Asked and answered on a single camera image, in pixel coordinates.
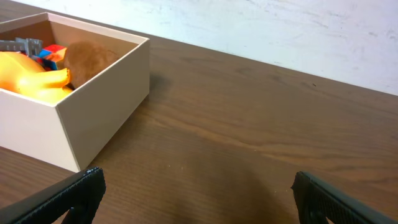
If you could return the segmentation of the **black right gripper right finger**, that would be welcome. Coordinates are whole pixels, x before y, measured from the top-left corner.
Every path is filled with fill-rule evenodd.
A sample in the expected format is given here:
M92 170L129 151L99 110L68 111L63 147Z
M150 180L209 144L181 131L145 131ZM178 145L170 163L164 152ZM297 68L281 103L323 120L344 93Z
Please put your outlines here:
M308 172L297 172L291 189L301 224L397 224Z

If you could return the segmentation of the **brown plush toy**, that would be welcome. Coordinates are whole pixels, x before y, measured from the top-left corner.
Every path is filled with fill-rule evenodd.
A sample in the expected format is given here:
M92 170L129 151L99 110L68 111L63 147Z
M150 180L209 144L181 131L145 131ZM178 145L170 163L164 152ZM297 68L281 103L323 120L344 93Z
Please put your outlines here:
M118 59L118 55L104 45L79 41L67 47L64 66L69 69L72 76L71 86L77 89Z

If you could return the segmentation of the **orange rubber animal toy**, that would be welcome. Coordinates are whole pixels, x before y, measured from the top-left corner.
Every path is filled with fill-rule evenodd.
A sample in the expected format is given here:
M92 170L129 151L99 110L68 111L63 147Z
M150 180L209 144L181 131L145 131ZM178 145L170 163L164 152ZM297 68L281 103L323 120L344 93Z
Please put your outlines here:
M1 52L1 88L26 97L56 104L72 93L67 87L70 71L46 71L30 57L17 52Z

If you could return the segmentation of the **colourful puzzle cube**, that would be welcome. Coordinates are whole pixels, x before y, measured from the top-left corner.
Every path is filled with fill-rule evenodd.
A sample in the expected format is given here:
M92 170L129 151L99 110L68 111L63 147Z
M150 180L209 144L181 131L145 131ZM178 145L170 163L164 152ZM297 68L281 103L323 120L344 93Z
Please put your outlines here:
M52 44L41 50L35 61L46 71L61 70L64 66L64 56L67 48L61 45Z

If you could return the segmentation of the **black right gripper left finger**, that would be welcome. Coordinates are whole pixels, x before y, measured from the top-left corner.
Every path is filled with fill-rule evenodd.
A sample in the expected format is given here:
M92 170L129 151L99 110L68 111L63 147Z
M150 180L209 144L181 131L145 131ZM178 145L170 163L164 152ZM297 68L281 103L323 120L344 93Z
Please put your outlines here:
M106 191L103 170L85 169L1 209L1 223L91 224Z

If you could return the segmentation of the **red toy truck grey crane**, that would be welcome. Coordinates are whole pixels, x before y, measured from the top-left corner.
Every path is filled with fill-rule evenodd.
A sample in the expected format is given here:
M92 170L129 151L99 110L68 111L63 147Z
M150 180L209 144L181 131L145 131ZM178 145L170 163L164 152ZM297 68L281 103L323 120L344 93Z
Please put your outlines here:
M43 41L31 38L18 38L15 40L1 40L1 51L24 52L28 56L38 55L43 47Z

